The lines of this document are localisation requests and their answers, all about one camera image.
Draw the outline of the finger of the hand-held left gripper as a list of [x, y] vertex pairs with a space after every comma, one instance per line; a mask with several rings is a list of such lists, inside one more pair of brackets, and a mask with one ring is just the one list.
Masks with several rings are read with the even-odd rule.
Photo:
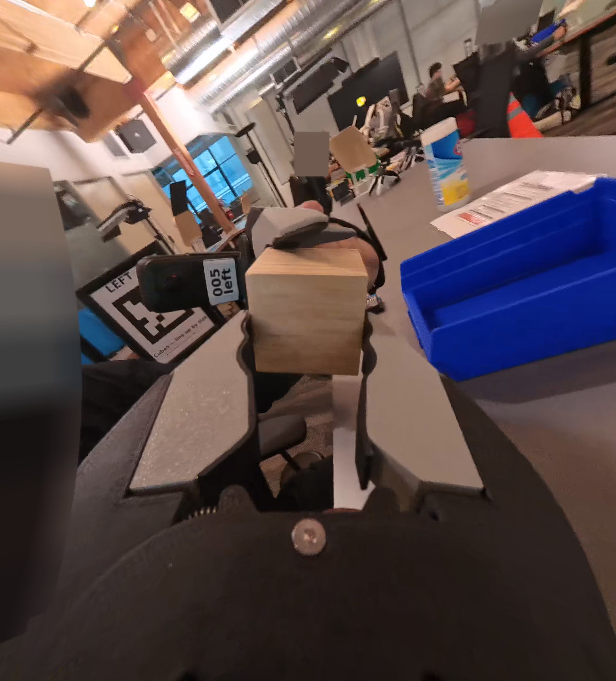
[[301, 249], [330, 244], [329, 217], [321, 206], [253, 207], [245, 223], [252, 251]]

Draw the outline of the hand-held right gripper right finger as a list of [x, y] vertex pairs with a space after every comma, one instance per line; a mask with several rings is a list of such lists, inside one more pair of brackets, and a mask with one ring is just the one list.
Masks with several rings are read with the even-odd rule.
[[366, 325], [361, 373], [361, 488], [390, 489], [400, 506], [421, 506], [431, 494], [481, 497], [483, 479], [438, 371], [387, 325]]

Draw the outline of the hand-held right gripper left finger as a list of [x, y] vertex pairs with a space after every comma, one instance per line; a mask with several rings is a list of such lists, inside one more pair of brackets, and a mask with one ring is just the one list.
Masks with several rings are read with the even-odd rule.
[[172, 373], [129, 490], [186, 489], [252, 433], [255, 399], [249, 313], [239, 312]]

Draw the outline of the large wooden cube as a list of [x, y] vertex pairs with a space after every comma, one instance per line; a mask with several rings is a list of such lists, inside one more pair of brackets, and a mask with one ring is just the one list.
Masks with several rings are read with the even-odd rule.
[[255, 369], [356, 376], [368, 283], [355, 249], [265, 249], [245, 275]]

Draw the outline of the blue plastic bin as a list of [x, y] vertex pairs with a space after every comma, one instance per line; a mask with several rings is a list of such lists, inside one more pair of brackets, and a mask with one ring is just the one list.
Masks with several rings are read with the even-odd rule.
[[616, 178], [403, 261], [427, 360], [455, 381], [616, 341]]

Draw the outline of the person's left hand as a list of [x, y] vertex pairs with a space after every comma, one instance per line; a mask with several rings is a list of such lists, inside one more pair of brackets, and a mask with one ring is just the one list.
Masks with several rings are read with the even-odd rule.
[[380, 278], [381, 270], [381, 250], [372, 241], [371, 236], [367, 235], [363, 229], [355, 226], [349, 221], [340, 218], [330, 219], [328, 227], [342, 227], [352, 232], [348, 238], [341, 240], [326, 240], [325, 236], [314, 237], [307, 243], [302, 243], [299, 247], [301, 249], [346, 249], [357, 251], [363, 260], [364, 267], [368, 276], [368, 290], [370, 293], [377, 287], [377, 282]]

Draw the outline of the large window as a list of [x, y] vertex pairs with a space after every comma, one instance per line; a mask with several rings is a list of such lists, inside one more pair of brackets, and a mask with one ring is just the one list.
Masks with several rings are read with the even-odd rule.
[[[200, 135], [189, 142], [186, 148], [210, 190], [227, 210], [228, 216], [233, 221], [240, 218], [242, 196], [253, 189], [253, 181], [244, 161], [237, 153], [238, 149], [232, 136]], [[170, 157], [154, 167], [152, 173], [168, 198], [170, 185], [183, 181], [186, 184], [188, 207], [197, 217], [207, 210], [205, 200], [175, 157]]]

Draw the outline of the tan wooden chair back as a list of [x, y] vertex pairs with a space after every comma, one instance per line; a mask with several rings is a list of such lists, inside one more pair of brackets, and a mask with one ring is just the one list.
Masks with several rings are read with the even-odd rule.
[[361, 131], [351, 125], [330, 138], [330, 153], [347, 175], [368, 173], [378, 164], [378, 156]]

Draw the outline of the black ceiling speaker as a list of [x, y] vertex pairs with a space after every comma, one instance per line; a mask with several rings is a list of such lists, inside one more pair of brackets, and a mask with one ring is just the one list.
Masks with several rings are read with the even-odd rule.
[[139, 118], [129, 120], [114, 128], [114, 133], [133, 155], [143, 154], [156, 145], [150, 129]]

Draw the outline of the large black screen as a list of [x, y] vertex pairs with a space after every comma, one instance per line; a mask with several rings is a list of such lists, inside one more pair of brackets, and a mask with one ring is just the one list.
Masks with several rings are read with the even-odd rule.
[[373, 59], [343, 81], [339, 90], [328, 96], [337, 130], [340, 132], [352, 124], [362, 127], [369, 107], [387, 98], [393, 90], [398, 92], [400, 105], [409, 101], [397, 52]]

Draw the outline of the white wipes canister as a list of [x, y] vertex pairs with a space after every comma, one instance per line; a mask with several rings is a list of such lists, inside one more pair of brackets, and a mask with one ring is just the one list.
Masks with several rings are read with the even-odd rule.
[[469, 200], [471, 191], [456, 119], [445, 118], [427, 128], [421, 133], [421, 142], [439, 210], [459, 208]]

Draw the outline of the laminated printed sheet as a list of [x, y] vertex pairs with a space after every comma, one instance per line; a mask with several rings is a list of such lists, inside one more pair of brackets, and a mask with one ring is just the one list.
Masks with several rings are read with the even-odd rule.
[[580, 172], [533, 171], [503, 184], [459, 209], [452, 210], [431, 222], [438, 231], [452, 239], [550, 200], [567, 192], [582, 192], [607, 174]]

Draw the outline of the orange traffic cone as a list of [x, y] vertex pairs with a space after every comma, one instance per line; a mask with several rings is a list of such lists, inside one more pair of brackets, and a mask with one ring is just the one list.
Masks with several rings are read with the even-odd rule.
[[506, 120], [509, 136], [512, 139], [543, 138], [542, 132], [536, 127], [513, 93], [509, 94]]

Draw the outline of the silver air duct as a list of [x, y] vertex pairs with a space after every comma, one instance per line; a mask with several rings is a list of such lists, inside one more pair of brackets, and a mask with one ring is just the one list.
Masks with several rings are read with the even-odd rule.
[[298, 76], [310, 70], [332, 47], [385, 7], [397, 8], [403, 45], [416, 62], [412, 32], [403, 1], [253, 1], [206, 46], [189, 47], [172, 61], [173, 83], [157, 95], [177, 105], [188, 103], [210, 115], [291, 61]]

